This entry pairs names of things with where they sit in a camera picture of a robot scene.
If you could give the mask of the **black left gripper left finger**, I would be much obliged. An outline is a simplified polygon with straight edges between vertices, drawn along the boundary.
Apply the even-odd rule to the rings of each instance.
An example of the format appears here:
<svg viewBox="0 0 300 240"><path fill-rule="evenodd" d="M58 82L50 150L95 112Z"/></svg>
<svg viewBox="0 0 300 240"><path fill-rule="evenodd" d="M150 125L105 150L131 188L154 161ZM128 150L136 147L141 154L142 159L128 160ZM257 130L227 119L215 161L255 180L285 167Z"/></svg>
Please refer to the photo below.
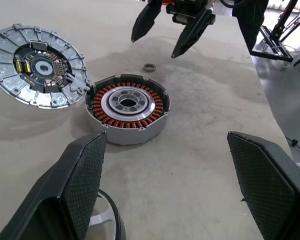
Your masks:
<svg viewBox="0 0 300 240"><path fill-rule="evenodd" d="M85 240L97 200L107 135L71 142L33 185L0 240Z"/></svg>

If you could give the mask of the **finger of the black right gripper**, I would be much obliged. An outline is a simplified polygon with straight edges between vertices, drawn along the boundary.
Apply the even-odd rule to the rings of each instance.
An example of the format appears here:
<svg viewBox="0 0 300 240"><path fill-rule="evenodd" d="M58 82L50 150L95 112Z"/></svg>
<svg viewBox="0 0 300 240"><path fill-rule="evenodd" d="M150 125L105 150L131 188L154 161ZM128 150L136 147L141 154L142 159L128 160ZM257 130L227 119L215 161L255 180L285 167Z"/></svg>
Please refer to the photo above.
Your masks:
<svg viewBox="0 0 300 240"><path fill-rule="evenodd" d="M173 59L187 52L202 36L209 25L213 24L213 14L210 9L202 9L196 18L187 21L172 51Z"/></svg>
<svg viewBox="0 0 300 240"><path fill-rule="evenodd" d="M132 28L131 41L134 43L144 37L155 24L155 19L161 12L163 0L149 0L140 12Z"/></svg>

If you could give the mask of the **round cover plate with circuit board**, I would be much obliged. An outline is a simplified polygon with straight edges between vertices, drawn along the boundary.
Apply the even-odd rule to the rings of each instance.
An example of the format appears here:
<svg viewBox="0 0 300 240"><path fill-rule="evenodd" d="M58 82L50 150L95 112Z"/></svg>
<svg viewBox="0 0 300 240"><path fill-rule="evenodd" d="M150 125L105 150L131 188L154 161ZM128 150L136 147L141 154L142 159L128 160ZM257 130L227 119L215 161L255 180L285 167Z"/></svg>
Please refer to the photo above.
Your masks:
<svg viewBox="0 0 300 240"><path fill-rule="evenodd" d="M26 105L62 109L90 91L85 56L54 30L0 30L0 89Z"/></svg>

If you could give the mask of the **black metal rack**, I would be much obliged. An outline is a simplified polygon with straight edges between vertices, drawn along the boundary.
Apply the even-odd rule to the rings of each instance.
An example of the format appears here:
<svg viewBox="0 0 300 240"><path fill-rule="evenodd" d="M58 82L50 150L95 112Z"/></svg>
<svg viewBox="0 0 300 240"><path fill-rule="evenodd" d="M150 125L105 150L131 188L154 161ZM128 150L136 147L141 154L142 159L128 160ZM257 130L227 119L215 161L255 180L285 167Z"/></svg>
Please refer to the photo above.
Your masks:
<svg viewBox="0 0 300 240"><path fill-rule="evenodd" d="M298 0L288 0L272 30L265 25L260 27L259 32L263 36L263 50L252 50L250 53L252 56L288 63L294 61L295 57L284 45L284 41L300 26L300 10L289 23L286 23L297 2Z"/></svg>

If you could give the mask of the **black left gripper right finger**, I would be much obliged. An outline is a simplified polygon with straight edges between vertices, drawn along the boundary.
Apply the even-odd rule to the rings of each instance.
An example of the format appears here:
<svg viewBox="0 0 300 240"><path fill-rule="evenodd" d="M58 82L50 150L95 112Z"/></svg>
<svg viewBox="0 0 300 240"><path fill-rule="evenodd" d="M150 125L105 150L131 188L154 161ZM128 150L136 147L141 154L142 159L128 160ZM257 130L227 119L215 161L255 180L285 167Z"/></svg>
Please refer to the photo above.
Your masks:
<svg viewBox="0 0 300 240"><path fill-rule="evenodd" d="M249 211L264 240L300 240L300 167L276 143L230 131L227 142Z"/></svg>

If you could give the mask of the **black rimmed rotor wheel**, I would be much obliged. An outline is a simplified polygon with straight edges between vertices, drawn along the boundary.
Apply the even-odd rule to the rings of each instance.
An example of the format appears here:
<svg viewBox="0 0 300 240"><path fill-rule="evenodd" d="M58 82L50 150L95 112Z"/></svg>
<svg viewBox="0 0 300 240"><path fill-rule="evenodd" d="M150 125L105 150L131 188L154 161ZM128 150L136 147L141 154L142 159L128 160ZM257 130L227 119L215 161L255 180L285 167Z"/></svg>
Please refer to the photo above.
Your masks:
<svg viewBox="0 0 300 240"><path fill-rule="evenodd" d="M93 228L107 222L113 223L113 240L127 240L126 228L119 210L112 198L103 190L99 189L97 200L106 203L107 209L90 217L89 228Z"/></svg>

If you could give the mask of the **silver motor stator housing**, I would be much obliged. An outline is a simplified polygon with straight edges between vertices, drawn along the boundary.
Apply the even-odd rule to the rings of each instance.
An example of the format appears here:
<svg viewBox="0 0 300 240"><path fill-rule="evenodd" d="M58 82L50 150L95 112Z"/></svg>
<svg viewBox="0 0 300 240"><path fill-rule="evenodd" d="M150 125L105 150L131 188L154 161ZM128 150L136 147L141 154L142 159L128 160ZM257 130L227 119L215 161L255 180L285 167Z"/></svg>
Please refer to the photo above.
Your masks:
<svg viewBox="0 0 300 240"><path fill-rule="evenodd" d="M111 144L143 144L165 127L171 101L166 89L137 74L113 75L95 82L85 97L91 130L106 132Z"/></svg>

